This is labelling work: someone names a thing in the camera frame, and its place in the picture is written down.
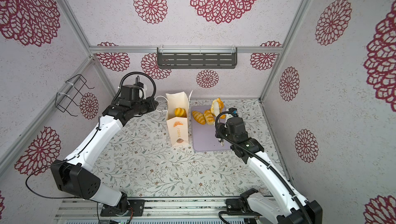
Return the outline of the round orange bun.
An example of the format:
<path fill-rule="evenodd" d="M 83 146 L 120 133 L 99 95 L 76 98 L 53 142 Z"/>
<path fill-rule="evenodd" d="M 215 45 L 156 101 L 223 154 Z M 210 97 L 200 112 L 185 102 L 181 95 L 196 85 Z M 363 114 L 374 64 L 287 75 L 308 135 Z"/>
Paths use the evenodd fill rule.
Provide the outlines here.
<path fill-rule="evenodd" d="M 212 113 L 215 117 L 217 117 L 217 116 L 221 113 L 221 111 L 223 110 L 223 108 L 224 108 L 224 103 L 223 103 L 223 101 L 222 101 L 220 98 L 217 98 L 217 99 L 215 99 L 215 100 L 212 102 L 210 111 L 211 111 L 211 113 Z"/>

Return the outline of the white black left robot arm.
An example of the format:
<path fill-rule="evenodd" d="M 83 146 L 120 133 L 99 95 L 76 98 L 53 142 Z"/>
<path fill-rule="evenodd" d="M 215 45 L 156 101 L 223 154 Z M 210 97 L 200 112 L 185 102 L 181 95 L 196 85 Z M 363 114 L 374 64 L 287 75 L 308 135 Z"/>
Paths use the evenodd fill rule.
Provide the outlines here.
<path fill-rule="evenodd" d="M 57 188 L 102 203 L 112 216 L 125 215 L 130 210 L 127 194 L 109 187 L 91 171 L 107 144 L 130 119 L 153 112 L 158 105 L 154 98 L 109 105 L 84 141 L 63 161 L 55 160 L 50 166 Z"/>

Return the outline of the cream paper bread bag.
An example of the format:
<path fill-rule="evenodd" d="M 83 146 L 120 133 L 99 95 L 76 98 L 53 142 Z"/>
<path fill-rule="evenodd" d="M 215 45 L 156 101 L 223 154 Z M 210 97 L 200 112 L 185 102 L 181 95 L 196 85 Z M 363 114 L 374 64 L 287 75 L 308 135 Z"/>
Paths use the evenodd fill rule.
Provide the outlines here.
<path fill-rule="evenodd" d="M 158 112 L 165 112 L 166 124 L 168 128 L 168 134 L 170 136 L 170 144 L 173 147 L 184 146 L 189 144 L 189 106 L 192 92 L 187 95 L 185 92 L 176 94 L 166 94 L 166 96 L 157 96 L 167 102 L 167 108 L 159 110 Z M 187 112 L 187 117 L 176 117 L 174 110 L 178 107 L 184 108 Z"/>

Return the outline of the yellow ridged bun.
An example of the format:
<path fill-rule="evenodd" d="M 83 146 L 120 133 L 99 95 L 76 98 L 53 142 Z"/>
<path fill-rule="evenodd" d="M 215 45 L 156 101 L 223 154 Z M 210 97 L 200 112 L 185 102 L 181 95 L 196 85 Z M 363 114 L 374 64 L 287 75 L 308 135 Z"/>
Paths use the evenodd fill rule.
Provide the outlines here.
<path fill-rule="evenodd" d="M 174 115 L 176 117 L 183 117 L 186 118 L 187 117 L 187 112 L 184 108 L 178 107 L 174 110 Z"/>

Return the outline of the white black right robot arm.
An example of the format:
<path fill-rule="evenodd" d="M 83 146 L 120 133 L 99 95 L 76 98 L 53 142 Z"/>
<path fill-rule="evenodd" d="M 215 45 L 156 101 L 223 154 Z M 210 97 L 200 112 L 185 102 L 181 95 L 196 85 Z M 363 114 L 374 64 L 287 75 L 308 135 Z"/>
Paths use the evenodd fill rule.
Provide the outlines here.
<path fill-rule="evenodd" d="M 274 197 L 269 200 L 258 190 L 250 189 L 238 199 L 226 200 L 226 211 L 220 211 L 220 220 L 227 223 L 228 216 L 263 217 L 270 224 L 320 224 L 323 209 L 319 203 L 308 201 L 279 172 L 259 141 L 250 137 L 244 121 L 236 108 L 224 110 L 224 105 L 214 101 L 211 112 L 215 117 L 216 138 L 220 143 L 227 141 L 234 154 L 242 159 L 267 186 Z"/>

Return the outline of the small bread roll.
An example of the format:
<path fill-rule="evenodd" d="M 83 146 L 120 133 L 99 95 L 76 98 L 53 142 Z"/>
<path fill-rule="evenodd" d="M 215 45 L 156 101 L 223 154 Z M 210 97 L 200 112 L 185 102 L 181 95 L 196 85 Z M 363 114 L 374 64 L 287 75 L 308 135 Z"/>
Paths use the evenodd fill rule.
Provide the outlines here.
<path fill-rule="evenodd" d="M 210 110 L 204 111 L 204 118 L 208 125 L 213 125 L 215 122 L 215 118 Z"/>

